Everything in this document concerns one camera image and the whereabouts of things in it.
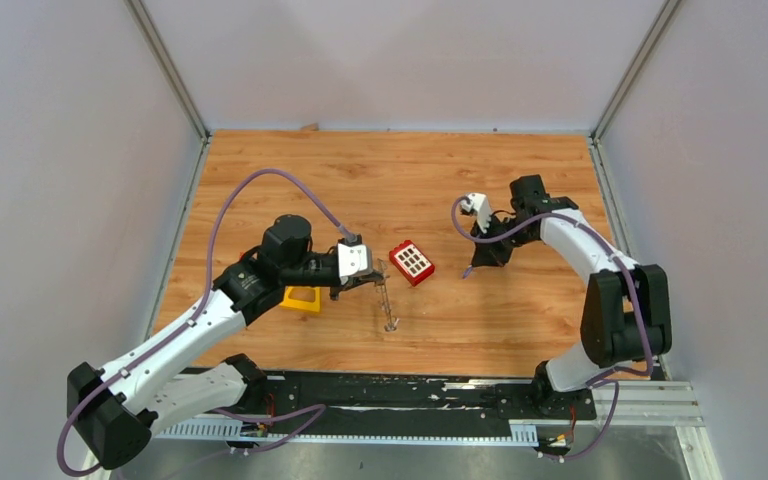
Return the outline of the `grey metal keyring disc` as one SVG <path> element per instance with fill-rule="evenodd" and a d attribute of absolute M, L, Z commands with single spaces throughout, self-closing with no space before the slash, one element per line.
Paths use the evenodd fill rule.
<path fill-rule="evenodd" d="M 391 333 L 397 330 L 399 318 L 396 317 L 393 313 L 392 303 L 390 300 L 388 285 L 387 285 L 389 275 L 386 274 L 386 276 L 387 276 L 386 282 L 382 285 L 376 285 L 376 288 L 380 294 L 380 308 L 386 317 L 384 330 L 388 333 Z"/>

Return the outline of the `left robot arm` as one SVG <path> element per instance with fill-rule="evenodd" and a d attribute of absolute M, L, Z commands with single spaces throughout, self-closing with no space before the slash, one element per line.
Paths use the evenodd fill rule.
<path fill-rule="evenodd" d="M 287 214 L 261 242 L 218 276 L 176 320 L 141 345 L 100 368 L 83 362 L 67 376 L 67 422 L 100 469 L 136 458 L 153 436 L 218 408 L 258 411 L 266 400 L 264 373 L 244 354 L 185 380 L 175 377 L 220 340 L 277 307 L 289 287 L 326 287 L 331 299 L 365 284 L 381 284 L 371 250 L 361 238 L 340 239 L 324 253 L 313 249 L 312 226 Z"/>

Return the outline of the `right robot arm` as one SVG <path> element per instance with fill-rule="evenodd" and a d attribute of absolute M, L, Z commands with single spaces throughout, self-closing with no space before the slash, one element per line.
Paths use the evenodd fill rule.
<path fill-rule="evenodd" d="M 672 346 L 665 270 L 642 264 L 596 231 L 566 196 L 553 197 L 538 175 L 509 185 L 510 211 L 498 212 L 483 193 L 455 201 L 451 214 L 469 216 L 471 267 L 503 267 L 515 249 L 531 243 L 552 248 L 585 286 L 580 339 L 565 353 L 541 362 L 526 395 L 540 416 L 572 412 L 587 391 L 617 373 L 648 378 L 655 358 Z"/>

